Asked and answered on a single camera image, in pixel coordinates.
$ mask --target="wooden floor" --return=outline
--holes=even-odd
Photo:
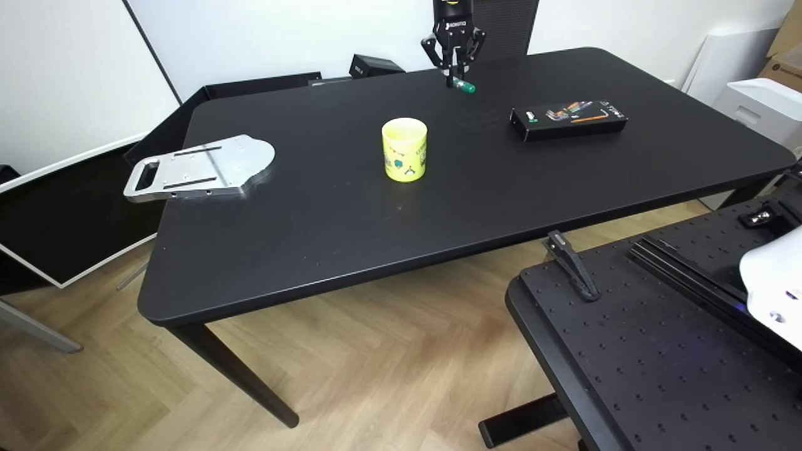
[[[704,212],[681,204],[569,234],[591,249]],[[67,291],[11,301],[84,343],[57,354],[0,323],[0,448],[478,451],[476,424],[551,394],[503,309],[544,260],[524,242],[214,323],[299,413],[287,429],[136,309],[150,249]],[[559,420],[515,448],[576,448]]]

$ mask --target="desk top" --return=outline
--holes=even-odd
[[[792,187],[802,207],[802,185]],[[651,235],[728,279],[772,235],[748,231],[739,204]],[[633,257],[633,240],[581,252],[601,299],[585,303],[544,264],[509,289],[507,305],[591,448],[799,448],[802,374],[732,323],[685,299]]]
[[[478,95],[437,71],[214,100],[188,142],[249,133],[279,147],[247,200],[171,200],[140,311],[214,321],[338,286],[760,180],[792,164],[763,136],[601,51],[476,65]],[[611,136],[522,142],[515,106],[611,100]],[[383,175],[382,126],[430,122],[430,170]]]

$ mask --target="white wall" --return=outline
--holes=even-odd
[[[321,71],[353,52],[432,67],[432,0],[130,0],[181,97],[207,82]],[[778,28],[792,0],[541,0],[532,52],[596,46],[681,82],[715,28]]]
[[[126,142],[178,106],[121,0],[2,0],[0,61],[0,164],[21,174]]]
[[[530,52],[596,46],[679,86],[713,31],[778,28],[792,0],[541,0]]]

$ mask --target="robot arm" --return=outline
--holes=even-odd
[[[483,37],[486,32],[475,28],[475,0],[433,0],[433,31],[422,48],[443,71],[450,87],[475,93],[463,75],[478,58]]]

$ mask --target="yellow cup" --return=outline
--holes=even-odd
[[[383,174],[398,184],[415,184],[426,174],[426,122],[393,117],[382,127]]]

